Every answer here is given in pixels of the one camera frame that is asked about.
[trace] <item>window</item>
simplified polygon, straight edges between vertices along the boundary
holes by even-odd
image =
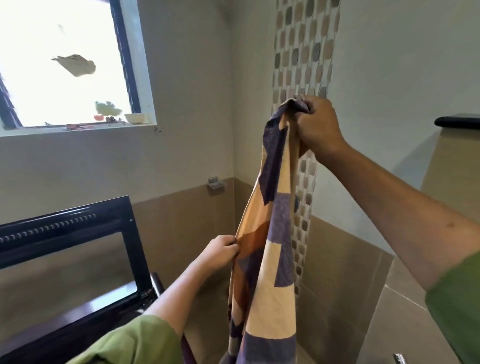
[[[140,112],[120,0],[0,1],[6,128]]]

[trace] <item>green shirt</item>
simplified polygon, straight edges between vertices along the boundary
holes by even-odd
[[[462,363],[480,363],[480,252],[448,271],[425,302]]]
[[[157,316],[141,315],[117,328],[68,364],[183,364],[180,338]]]

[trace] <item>dark window frame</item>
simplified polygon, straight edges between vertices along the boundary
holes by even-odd
[[[117,36],[117,43],[119,47],[120,59],[123,66],[123,76],[125,77],[125,84],[127,86],[128,98],[132,113],[140,113],[140,99],[138,97],[137,83],[135,82],[135,74],[133,73],[132,55],[130,54],[130,47],[128,45],[127,30],[123,15],[121,11],[120,0],[107,0],[110,3],[112,12],[113,24],[115,27],[115,34]],[[22,122],[18,119],[15,107],[10,101],[10,95],[3,83],[0,74],[0,119],[3,122],[4,129],[11,130],[21,128]]]

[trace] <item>patterned fabric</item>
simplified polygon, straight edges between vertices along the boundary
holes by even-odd
[[[240,246],[229,292],[230,363],[295,363],[296,323],[290,225],[295,205],[299,137],[282,104],[265,126],[262,166],[237,231]]]

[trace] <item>window sill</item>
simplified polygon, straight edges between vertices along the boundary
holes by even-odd
[[[32,134],[50,134],[50,133],[74,133],[74,132],[87,132],[93,130],[103,130],[103,129],[118,129],[118,128],[138,128],[138,127],[155,127],[155,130],[158,131],[155,124],[122,124],[122,123],[113,123],[113,124],[84,124],[84,128],[75,129],[75,130],[66,130],[64,125],[59,126],[39,126],[39,127],[25,127],[12,130],[4,130],[0,126],[0,137],[3,136],[16,136],[16,135],[32,135]]]

